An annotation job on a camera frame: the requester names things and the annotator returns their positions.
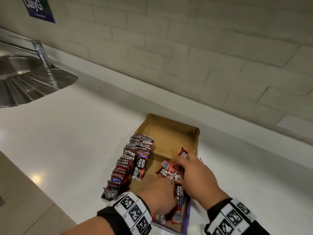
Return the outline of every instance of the wall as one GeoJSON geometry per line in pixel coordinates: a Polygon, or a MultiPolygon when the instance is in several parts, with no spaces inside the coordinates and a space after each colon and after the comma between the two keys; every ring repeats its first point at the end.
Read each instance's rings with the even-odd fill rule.
{"type": "Polygon", "coordinates": [[[292,137],[313,121],[313,0],[0,0],[0,26],[292,137]]]}

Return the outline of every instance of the sink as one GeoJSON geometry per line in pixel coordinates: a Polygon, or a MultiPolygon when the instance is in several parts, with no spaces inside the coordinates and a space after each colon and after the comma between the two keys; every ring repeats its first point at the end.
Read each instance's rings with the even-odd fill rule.
{"type": "Polygon", "coordinates": [[[29,55],[0,57],[0,108],[23,105],[72,85],[77,77],[59,68],[46,70],[29,55]]]}

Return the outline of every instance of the floor tile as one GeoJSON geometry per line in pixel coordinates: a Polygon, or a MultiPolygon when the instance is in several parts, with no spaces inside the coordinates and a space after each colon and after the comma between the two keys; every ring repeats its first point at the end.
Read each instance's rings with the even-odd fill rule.
{"type": "Polygon", "coordinates": [[[76,223],[57,205],[53,205],[24,235],[58,235],[76,223]]]}
{"type": "Polygon", "coordinates": [[[0,178],[17,167],[0,151],[0,178]]]}
{"type": "Polygon", "coordinates": [[[24,234],[54,202],[18,168],[0,178],[0,234],[24,234]]]}

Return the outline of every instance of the person's left hand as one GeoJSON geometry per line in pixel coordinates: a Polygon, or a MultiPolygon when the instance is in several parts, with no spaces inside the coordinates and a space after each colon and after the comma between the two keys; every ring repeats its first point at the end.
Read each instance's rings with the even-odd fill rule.
{"type": "Polygon", "coordinates": [[[156,178],[138,194],[148,205],[151,215],[167,214],[177,205],[169,178],[156,178]]]}

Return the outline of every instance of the white countertop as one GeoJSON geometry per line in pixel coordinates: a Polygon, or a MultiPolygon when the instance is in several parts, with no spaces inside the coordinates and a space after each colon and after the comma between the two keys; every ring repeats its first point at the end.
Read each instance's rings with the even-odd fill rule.
{"type": "MultiPolygon", "coordinates": [[[[26,105],[0,109],[0,150],[76,223],[105,206],[102,187],[123,146],[145,116],[154,113],[200,128],[199,157],[220,186],[243,201],[270,233],[313,230],[313,170],[56,65],[76,74],[78,81],[26,105]]],[[[193,202],[190,224],[207,220],[205,211],[193,202]]],[[[166,232],[154,227],[152,234],[159,233],[166,232]]]]}

